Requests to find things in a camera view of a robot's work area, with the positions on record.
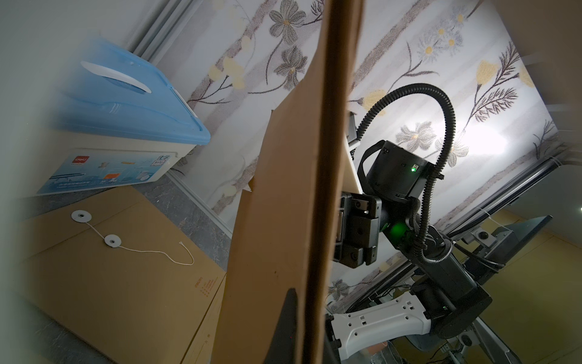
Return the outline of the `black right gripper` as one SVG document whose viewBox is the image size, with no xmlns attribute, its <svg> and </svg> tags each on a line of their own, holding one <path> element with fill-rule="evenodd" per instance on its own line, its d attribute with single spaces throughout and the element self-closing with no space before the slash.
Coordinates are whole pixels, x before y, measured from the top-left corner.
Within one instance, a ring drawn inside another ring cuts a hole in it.
<svg viewBox="0 0 582 364">
<path fill-rule="evenodd" d="M 342 192 L 334 262 L 349 268 L 376 262 L 381 208 L 382 202 L 377 197 Z"/>
</svg>

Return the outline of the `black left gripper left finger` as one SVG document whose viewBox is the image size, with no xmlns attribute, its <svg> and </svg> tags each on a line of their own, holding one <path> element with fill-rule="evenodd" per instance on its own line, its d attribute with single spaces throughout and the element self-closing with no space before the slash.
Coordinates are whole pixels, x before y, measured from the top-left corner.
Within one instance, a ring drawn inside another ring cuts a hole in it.
<svg viewBox="0 0 582 364">
<path fill-rule="evenodd" d="M 297 305 L 296 289 L 290 288 L 286 293 L 264 364 L 293 364 L 295 362 Z"/>
</svg>

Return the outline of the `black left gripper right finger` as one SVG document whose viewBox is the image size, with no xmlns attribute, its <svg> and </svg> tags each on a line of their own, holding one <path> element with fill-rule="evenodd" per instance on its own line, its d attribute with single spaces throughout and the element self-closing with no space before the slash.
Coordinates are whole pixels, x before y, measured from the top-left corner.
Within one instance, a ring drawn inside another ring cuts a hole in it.
<svg viewBox="0 0 582 364">
<path fill-rule="evenodd" d="M 338 364 L 339 363 L 339 353 L 338 346 L 336 342 L 335 335 L 333 333 L 332 326 L 333 316 L 325 315 L 325 336 L 324 336 L 324 349 L 323 349 L 323 364 Z"/>
</svg>

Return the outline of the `brown kraft file bag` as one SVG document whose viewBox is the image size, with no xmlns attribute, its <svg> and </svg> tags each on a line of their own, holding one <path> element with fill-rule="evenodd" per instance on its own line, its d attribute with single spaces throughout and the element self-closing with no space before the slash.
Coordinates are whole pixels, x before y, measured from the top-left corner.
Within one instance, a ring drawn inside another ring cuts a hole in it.
<svg viewBox="0 0 582 364">
<path fill-rule="evenodd" d="M 194 332 L 181 363 L 211 362 L 225 282 L 225 272 L 216 276 L 206 275 L 197 281 L 194 300 L 187 306 L 194 313 L 188 321 L 188 328 Z"/>
<path fill-rule="evenodd" d="M 224 270 L 133 187 L 19 224 L 15 290 L 117 363 L 181 363 L 195 286 Z"/>
<path fill-rule="evenodd" d="M 294 363 L 322 361 L 364 8 L 362 1 L 326 2 L 311 64 L 271 115 L 236 216 L 213 363 L 264 363 L 290 288 L 298 297 Z"/>
</svg>

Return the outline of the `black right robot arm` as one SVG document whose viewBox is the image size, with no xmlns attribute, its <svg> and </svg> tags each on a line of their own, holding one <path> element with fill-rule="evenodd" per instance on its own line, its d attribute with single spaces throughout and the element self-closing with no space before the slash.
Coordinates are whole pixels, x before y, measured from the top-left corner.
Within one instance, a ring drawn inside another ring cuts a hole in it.
<svg viewBox="0 0 582 364">
<path fill-rule="evenodd" d="M 350 268 L 368 265 L 377 257 L 380 236 L 422 271 L 408 291 L 386 303 L 344 314 L 328 315 L 324 362 L 339 363 L 374 345 L 417 336 L 448 340 L 462 347 L 477 344 L 494 363 L 517 363 L 518 356 L 481 319 L 492 303 L 483 285 L 503 269 L 549 222 L 549 216 L 498 228 L 491 244 L 467 252 L 462 264 L 453 255 L 458 244 L 430 224 L 433 190 L 453 149 L 456 116 L 450 98 L 427 83 L 400 87 L 376 102 L 356 131 L 362 138 L 372 121 L 389 104 L 422 94 L 441 107 L 445 138 L 435 163 L 387 140 L 365 151 L 374 157 L 369 171 L 359 168 L 360 194 L 343 193 L 335 260 Z"/>
</svg>

